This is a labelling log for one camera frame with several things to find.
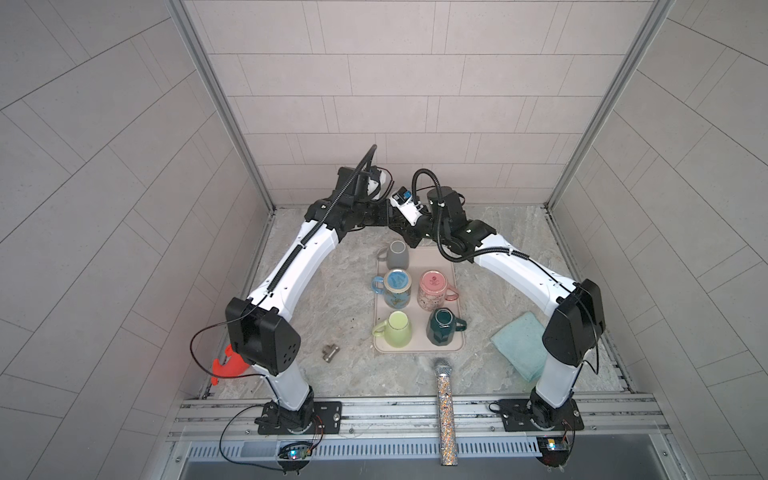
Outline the grey mug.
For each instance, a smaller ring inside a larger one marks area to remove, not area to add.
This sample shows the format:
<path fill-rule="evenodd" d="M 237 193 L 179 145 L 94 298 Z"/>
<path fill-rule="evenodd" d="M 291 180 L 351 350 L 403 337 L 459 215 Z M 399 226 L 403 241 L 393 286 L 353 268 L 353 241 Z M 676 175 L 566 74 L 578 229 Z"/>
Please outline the grey mug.
<path fill-rule="evenodd" d="M 410 263 L 409 247 L 404 241 L 395 240 L 380 249 L 376 258 L 384 263 L 387 270 L 407 270 Z"/>

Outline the pink cartoon mug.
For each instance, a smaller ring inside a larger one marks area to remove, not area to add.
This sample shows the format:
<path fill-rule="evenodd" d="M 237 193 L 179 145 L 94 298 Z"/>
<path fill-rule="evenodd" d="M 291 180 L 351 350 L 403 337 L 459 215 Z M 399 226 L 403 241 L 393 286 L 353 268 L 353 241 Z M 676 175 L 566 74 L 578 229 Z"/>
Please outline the pink cartoon mug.
<path fill-rule="evenodd" d="M 421 276 L 417 302 L 423 310 L 432 312 L 458 299 L 459 292 L 440 271 L 429 270 Z"/>

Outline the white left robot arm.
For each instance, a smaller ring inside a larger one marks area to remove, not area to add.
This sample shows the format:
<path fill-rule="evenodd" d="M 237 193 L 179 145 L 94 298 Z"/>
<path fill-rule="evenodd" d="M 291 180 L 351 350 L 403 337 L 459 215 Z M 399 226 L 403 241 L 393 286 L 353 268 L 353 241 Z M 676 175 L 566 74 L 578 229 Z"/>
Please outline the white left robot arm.
<path fill-rule="evenodd" d="M 340 168 L 332 194 L 310 205 L 278 265 L 247 299 L 234 298 L 226 307 L 233 352 L 266 379 L 285 412 L 308 410 L 312 396 L 295 365 L 301 337 L 290 321 L 298 301 L 344 236 L 386 213 L 383 199 L 392 186 L 392 175 L 385 169 Z"/>

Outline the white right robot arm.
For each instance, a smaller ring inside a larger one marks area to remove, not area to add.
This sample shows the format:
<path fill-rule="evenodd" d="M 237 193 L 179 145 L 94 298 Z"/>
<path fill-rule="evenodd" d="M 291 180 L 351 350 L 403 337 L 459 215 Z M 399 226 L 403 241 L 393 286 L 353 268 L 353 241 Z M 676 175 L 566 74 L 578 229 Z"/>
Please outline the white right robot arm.
<path fill-rule="evenodd" d="M 599 286 L 542 266 L 490 225 L 468 220 L 461 196 L 447 186 L 431 188 L 425 199 L 408 193 L 399 209 L 415 235 L 433 240 L 443 258 L 491 271 L 549 317 L 542 334 L 547 356 L 529 411 L 540 416 L 558 413 L 571 399 L 586 356 L 598 349 L 606 328 Z"/>

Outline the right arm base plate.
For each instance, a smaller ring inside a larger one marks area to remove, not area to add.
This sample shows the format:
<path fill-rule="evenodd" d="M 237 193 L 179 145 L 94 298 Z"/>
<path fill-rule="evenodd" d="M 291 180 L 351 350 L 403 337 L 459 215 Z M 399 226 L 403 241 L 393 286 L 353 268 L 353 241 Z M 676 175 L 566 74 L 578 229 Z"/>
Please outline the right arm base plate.
<path fill-rule="evenodd" d="M 544 400 L 535 399 L 499 399 L 492 402 L 488 409 L 498 415 L 506 432 L 534 431 L 581 431 L 584 422 L 577 403 L 569 398 L 561 407 L 554 408 Z"/>

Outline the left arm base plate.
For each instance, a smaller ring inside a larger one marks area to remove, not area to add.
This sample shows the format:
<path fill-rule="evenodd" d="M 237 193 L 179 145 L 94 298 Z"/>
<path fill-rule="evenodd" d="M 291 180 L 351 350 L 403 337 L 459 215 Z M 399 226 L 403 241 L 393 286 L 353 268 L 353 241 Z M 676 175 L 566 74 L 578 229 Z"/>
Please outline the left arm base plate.
<path fill-rule="evenodd" d="M 263 407 L 261 416 L 254 423 L 259 435 L 338 434 L 342 408 L 340 401 L 308 399 L 293 411 L 271 401 Z"/>

